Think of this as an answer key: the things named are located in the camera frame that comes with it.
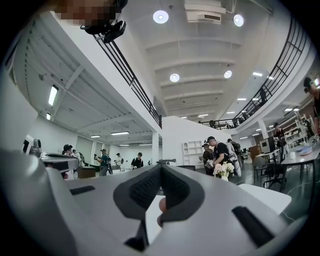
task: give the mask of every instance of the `chair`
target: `chair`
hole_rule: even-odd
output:
[[[258,179],[258,171],[261,171],[260,176],[267,176],[263,175],[262,171],[266,170],[268,168],[267,166],[267,161],[261,157],[261,156],[256,156],[253,160],[253,168],[254,168],[254,178],[253,178],[253,183],[256,181],[256,178]]]

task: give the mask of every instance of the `white pillar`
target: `white pillar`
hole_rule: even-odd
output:
[[[261,129],[261,132],[262,132],[262,136],[264,139],[268,138],[268,132],[267,132],[267,128],[266,128],[266,125],[265,125],[265,122],[260,119],[258,120],[258,123],[259,123],[259,126],[260,126],[260,129]]]
[[[152,133],[152,165],[159,161],[159,132]]]

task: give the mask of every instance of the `black chair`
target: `black chair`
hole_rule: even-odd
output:
[[[194,166],[194,165],[179,165],[177,167],[181,167],[181,168],[188,169],[191,171],[196,171],[196,166]]]

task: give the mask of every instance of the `table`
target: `table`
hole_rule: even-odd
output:
[[[287,194],[273,191],[264,187],[250,184],[241,184],[238,187],[242,188],[250,195],[260,200],[262,203],[274,210],[278,215],[286,209],[292,200],[291,196]]]
[[[320,153],[320,143],[316,144],[312,152],[307,155],[301,156],[298,152],[296,152],[297,149],[292,148],[290,152],[295,152],[295,158],[291,159],[290,157],[287,157],[283,162],[281,163],[283,166],[300,166],[300,178],[302,177],[302,173],[304,170],[304,165],[312,164],[313,172],[312,172],[312,191],[311,191],[311,198],[309,203],[309,211],[312,206],[312,201],[314,199],[315,195],[315,188],[316,188],[316,158],[318,157]]]

